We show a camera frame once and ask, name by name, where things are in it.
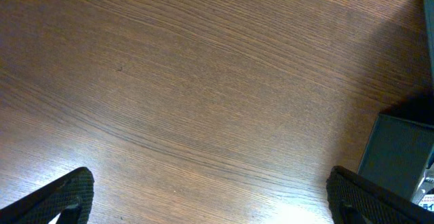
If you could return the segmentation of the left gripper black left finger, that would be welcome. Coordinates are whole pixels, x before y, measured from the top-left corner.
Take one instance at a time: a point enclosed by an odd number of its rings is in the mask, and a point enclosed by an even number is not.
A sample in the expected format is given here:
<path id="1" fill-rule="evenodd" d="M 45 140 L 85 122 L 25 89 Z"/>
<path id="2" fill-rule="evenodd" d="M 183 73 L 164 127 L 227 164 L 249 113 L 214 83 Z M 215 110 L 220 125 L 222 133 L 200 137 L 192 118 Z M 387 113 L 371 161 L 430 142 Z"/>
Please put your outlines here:
<path id="1" fill-rule="evenodd" d="M 86 224 L 93 197 L 92 172 L 80 167 L 2 208 L 1 222 Z"/>

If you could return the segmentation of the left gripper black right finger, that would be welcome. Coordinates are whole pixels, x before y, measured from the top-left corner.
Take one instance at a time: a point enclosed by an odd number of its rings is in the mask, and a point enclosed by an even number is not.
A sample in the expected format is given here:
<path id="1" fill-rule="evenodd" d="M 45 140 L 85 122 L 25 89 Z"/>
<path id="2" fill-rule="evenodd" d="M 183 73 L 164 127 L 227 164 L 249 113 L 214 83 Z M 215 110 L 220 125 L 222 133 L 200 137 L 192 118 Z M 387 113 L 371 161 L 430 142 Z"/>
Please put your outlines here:
<path id="1" fill-rule="evenodd" d="M 432 223 L 433 213 L 358 174 L 334 166 L 326 181 L 335 223 Z"/>

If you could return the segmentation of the silver adjustable wrench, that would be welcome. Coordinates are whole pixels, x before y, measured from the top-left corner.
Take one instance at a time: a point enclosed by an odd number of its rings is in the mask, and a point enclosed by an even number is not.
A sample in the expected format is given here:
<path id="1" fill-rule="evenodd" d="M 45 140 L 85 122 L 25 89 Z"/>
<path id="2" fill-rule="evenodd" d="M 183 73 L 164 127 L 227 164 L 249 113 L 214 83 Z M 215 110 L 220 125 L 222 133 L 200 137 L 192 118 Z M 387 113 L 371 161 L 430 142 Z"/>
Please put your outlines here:
<path id="1" fill-rule="evenodd" d="M 412 203 L 419 204 L 425 195 L 433 189 L 433 169 L 426 169 L 423 172 L 421 182 L 418 184 Z"/>

